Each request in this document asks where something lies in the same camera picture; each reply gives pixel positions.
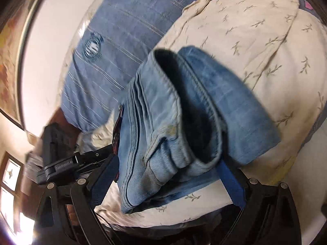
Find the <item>blue denim jeans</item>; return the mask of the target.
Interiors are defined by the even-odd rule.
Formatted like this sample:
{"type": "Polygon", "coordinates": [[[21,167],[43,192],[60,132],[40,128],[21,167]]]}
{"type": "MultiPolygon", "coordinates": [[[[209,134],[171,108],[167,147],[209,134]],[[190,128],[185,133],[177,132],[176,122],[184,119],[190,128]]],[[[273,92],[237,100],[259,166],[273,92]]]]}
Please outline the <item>blue denim jeans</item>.
{"type": "Polygon", "coordinates": [[[121,210],[158,207],[218,180],[280,142],[268,113],[231,71],[196,47],[152,51],[115,112],[121,210]]]}

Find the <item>grey star-print bedsheet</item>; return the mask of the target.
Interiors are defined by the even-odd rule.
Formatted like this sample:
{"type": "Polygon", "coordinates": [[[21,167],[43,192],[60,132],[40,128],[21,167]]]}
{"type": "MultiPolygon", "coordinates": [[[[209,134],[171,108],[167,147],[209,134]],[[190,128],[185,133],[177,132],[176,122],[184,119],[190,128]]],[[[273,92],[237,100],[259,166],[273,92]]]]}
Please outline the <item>grey star-print bedsheet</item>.
{"type": "Polygon", "coordinates": [[[326,26],[306,0],[211,0],[214,57],[253,91],[298,150],[326,119],[326,26]]]}

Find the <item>blue plaid pillow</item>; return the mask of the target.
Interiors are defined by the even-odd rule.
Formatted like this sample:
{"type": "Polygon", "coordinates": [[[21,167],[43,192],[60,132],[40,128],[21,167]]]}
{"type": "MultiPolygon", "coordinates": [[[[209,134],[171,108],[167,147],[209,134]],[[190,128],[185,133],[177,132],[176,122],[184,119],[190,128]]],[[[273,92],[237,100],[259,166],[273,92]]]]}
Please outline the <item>blue plaid pillow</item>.
{"type": "Polygon", "coordinates": [[[72,54],[61,108],[87,132],[105,124],[139,65],[196,0],[103,0],[72,54]]]}

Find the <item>cream leaf-print quilt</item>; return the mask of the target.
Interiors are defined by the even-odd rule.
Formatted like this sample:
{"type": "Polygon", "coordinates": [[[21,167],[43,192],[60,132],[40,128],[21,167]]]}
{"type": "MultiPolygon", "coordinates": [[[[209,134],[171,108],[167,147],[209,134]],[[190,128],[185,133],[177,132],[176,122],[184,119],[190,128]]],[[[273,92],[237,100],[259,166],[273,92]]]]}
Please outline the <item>cream leaf-print quilt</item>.
{"type": "Polygon", "coordinates": [[[326,26],[300,0],[196,0],[159,42],[189,45],[226,65],[272,117],[282,140],[245,173],[279,182],[326,105],[326,26]]]}

